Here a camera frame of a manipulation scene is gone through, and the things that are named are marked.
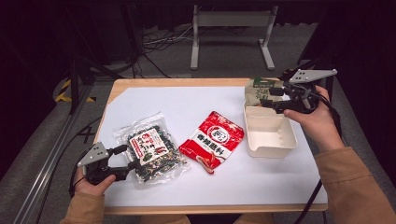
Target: food container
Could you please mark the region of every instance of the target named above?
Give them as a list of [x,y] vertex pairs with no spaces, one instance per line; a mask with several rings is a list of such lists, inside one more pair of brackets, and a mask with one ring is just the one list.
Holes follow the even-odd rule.
[[245,120],[250,156],[284,158],[297,147],[290,120],[274,109],[245,106]]

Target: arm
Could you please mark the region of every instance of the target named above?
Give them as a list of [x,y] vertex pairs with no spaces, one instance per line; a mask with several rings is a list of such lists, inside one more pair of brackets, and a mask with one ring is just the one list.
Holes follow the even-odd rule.
[[[326,90],[317,91],[329,99]],[[299,122],[319,147],[318,170],[336,223],[396,223],[387,197],[358,155],[345,147],[325,104],[311,114],[285,110],[284,115]]]
[[[76,180],[83,177],[78,168]],[[105,210],[105,191],[115,181],[114,175],[108,176],[97,186],[91,185],[86,179],[76,184],[76,193],[72,198],[67,214],[61,224],[69,223],[102,223]]]

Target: metal frame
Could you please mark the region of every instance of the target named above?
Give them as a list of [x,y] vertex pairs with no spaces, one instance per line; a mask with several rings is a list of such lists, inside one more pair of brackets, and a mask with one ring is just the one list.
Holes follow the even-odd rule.
[[273,7],[271,11],[199,11],[198,6],[194,5],[193,12],[193,42],[191,53],[191,70],[198,69],[198,55],[199,55],[199,26],[264,26],[265,38],[259,39],[262,55],[268,70],[274,70],[274,62],[271,58],[268,49],[268,42],[270,40],[271,32],[274,27],[276,18],[277,6]]
[[45,161],[43,167],[41,168],[41,171],[37,175],[37,178],[35,179],[35,183],[33,184],[29,194],[27,195],[25,201],[23,202],[23,205],[20,211],[18,212],[17,216],[15,217],[13,223],[15,224],[28,223],[29,220],[31,220],[31,215],[34,212],[35,207],[38,201],[40,200],[42,193],[44,192],[44,189],[46,187],[47,188],[49,187],[47,185],[49,183],[50,176],[52,175],[53,172],[55,172],[57,160],[59,160],[59,158],[62,156],[70,130],[73,127],[78,117],[78,114],[84,105],[83,104],[84,100],[87,99],[91,90],[92,90],[92,86],[86,85],[83,87],[82,94],[80,95],[79,98],[79,101],[82,102],[82,104],[77,104],[74,113],[69,115],[69,117],[67,118],[64,127],[62,128],[62,131],[55,142],[55,145],[53,146],[51,152],[49,153],[49,156],[47,157],[47,160]]

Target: person's hand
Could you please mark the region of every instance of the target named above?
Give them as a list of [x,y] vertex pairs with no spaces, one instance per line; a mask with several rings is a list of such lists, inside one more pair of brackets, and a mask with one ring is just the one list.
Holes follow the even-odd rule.
[[[76,170],[76,181],[79,181],[82,177],[84,177],[82,173],[82,168],[78,167]],[[75,191],[80,192],[80,193],[86,193],[86,194],[91,194],[94,196],[102,196],[105,194],[105,191],[110,187],[110,185],[116,180],[116,177],[114,175],[108,176],[106,179],[104,179],[100,184],[98,185],[92,185],[90,182],[88,182],[85,178],[80,180],[76,185],[75,185]]]
[[[329,99],[329,93],[325,89],[319,86],[316,88],[319,94]],[[293,110],[285,110],[283,114],[285,117],[299,122],[308,136],[318,144],[320,151],[324,152],[345,146],[337,132],[329,108],[322,102],[319,102],[318,108],[311,114],[302,114]]]

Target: red seasoning packet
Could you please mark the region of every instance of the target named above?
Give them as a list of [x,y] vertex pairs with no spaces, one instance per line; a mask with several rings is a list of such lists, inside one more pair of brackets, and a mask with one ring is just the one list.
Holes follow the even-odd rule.
[[179,150],[214,174],[213,169],[227,160],[243,138],[241,127],[213,111]]

